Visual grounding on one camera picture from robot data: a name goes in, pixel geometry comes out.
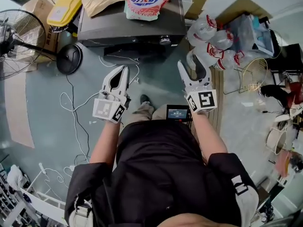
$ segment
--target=yellow container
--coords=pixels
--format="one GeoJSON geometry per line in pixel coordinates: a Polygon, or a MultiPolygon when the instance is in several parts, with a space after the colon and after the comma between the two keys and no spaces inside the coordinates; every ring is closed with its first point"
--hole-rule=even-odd
{"type": "Polygon", "coordinates": [[[58,27],[68,25],[81,5],[81,0],[57,0],[47,17],[47,23],[58,27]]]}

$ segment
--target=shoe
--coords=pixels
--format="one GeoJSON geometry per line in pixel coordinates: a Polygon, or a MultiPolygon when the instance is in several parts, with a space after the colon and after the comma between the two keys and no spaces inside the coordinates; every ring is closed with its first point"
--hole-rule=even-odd
{"type": "Polygon", "coordinates": [[[144,102],[148,102],[149,105],[151,105],[151,101],[150,101],[150,98],[148,96],[146,96],[145,94],[142,94],[140,96],[140,103],[144,103],[144,102]]]}

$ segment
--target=white cloth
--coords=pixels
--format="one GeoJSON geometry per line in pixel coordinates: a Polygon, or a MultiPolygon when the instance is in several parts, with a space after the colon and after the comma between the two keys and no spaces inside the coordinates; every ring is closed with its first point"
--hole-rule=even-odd
{"type": "Polygon", "coordinates": [[[20,191],[20,188],[26,183],[26,178],[16,165],[12,165],[8,173],[7,182],[15,191],[20,191]]]}

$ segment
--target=person's leg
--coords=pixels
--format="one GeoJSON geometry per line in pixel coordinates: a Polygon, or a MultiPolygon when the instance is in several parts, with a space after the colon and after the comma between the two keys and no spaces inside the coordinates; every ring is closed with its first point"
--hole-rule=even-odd
{"type": "Polygon", "coordinates": [[[152,120],[166,119],[167,104],[162,105],[152,115],[152,120]]]}
{"type": "Polygon", "coordinates": [[[155,109],[151,105],[149,98],[146,95],[141,95],[140,102],[141,106],[129,116],[126,121],[126,125],[134,122],[148,121],[152,119],[152,113],[155,109]]]}

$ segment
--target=pants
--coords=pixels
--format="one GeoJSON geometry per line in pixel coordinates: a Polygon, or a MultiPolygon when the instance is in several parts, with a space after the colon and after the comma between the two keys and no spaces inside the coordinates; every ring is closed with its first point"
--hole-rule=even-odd
{"type": "Polygon", "coordinates": [[[148,102],[144,102],[129,116],[128,120],[126,121],[126,125],[139,121],[166,119],[166,109],[167,104],[164,104],[155,111],[153,106],[151,106],[148,102]]]}

